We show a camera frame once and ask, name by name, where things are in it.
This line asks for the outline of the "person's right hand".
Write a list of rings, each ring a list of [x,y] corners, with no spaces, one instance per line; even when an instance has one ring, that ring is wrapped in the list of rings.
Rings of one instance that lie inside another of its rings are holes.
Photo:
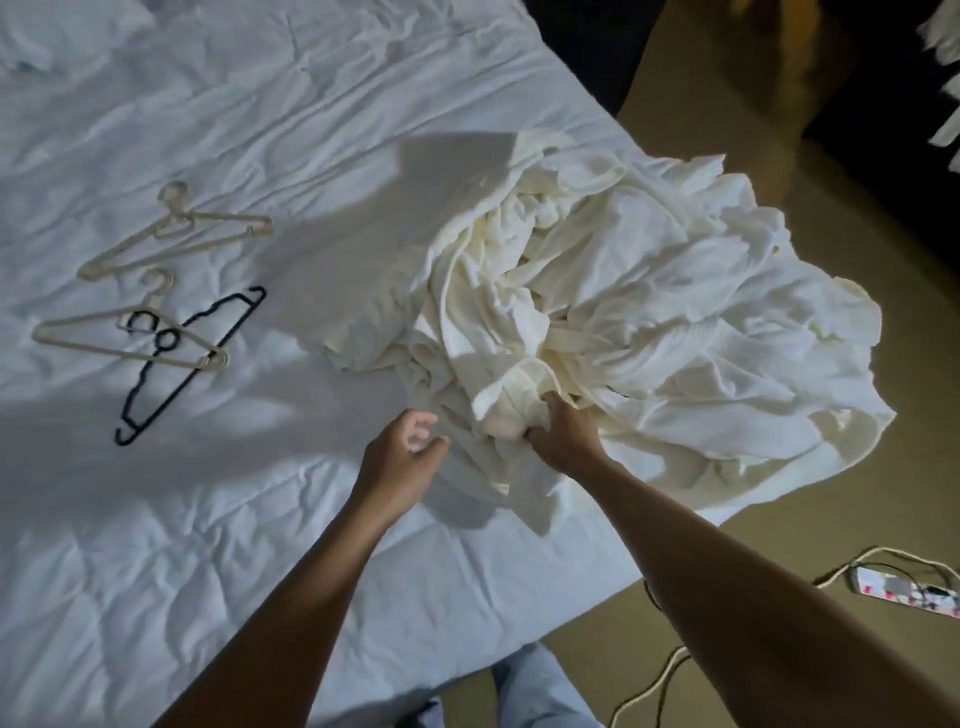
[[[541,400],[548,408],[548,424],[529,427],[524,437],[546,465],[580,484],[586,484],[611,465],[586,412],[567,403],[556,392],[544,393]]]

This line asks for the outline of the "person's left hand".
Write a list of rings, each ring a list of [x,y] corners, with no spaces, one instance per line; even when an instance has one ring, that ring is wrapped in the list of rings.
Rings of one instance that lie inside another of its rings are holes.
[[[364,450],[350,503],[383,528],[393,525],[425,495],[436,472],[417,472],[411,455],[436,437],[439,416],[406,409]]]

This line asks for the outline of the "pile of cream white garments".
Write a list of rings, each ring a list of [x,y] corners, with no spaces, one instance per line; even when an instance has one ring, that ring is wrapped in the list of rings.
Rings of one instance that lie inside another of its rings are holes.
[[[440,475],[549,534],[588,508],[523,436],[542,395],[585,411],[636,475],[700,510],[829,479],[896,414],[871,370],[882,310],[801,260],[784,214],[721,155],[631,164],[558,131],[511,139],[430,241],[324,334],[438,413]]]

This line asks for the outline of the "person's right forearm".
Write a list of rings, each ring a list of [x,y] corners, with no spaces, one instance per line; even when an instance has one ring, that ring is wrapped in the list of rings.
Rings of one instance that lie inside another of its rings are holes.
[[[821,590],[611,458],[573,465],[739,728],[960,728],[952,700]]]

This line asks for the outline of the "person's left forearm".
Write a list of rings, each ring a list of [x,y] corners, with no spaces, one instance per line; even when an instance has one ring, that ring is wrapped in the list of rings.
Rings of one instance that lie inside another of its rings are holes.
[[[355,487],[318,540],[153,728],[306,728],[359,578],[419,497]]]

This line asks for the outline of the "white bed sheet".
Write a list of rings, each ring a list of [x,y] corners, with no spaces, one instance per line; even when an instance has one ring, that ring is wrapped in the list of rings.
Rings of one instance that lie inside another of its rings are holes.
[[[343,505],[405,406],[392,368],[331,364],[330,326],[503,182],[517,136],[644,153],[517,0],[205,0],[78,77],[0,91],[0,728],[147,728]],[[273,233],[156,263],[162,310],[217,342],[135,434],[143,361],[32,340],[142,300],[78,270],[161,216]]]

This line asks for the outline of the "person's blue jeans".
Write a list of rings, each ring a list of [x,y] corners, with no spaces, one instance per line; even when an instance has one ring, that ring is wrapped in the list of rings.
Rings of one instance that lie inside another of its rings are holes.
[[[539,641],[492,664],[489,672],[497,700],[495,728],[606,728]]]

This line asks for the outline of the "cream plastic clothes hanger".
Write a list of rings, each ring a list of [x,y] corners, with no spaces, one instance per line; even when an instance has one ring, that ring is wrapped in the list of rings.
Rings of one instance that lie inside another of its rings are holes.
[[[146,295],[138,302],[41,321],[33,328],[31,339],[84,354],[194,372],[226,369],[230,359],[223,346],[190,331],[162,310],[164,299],[174,287],[174,274],[164,268],[151,268],[141,282]]]
[[[176,258],[269,237],[274,230],[273,219],[267,215],[189,208],[188,198],[187,182],[177,179],[164,184],[157,193],[163,214],[82,263],[77,277],[95,283]]]

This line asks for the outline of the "white power strip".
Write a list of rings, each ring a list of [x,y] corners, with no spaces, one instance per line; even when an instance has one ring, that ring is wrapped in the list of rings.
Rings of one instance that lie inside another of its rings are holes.
[[[941,585],[918,580],[901,567],[881,563],[855,566],[847,583],[862,597],[960,621],[960,591],[951,583]]]

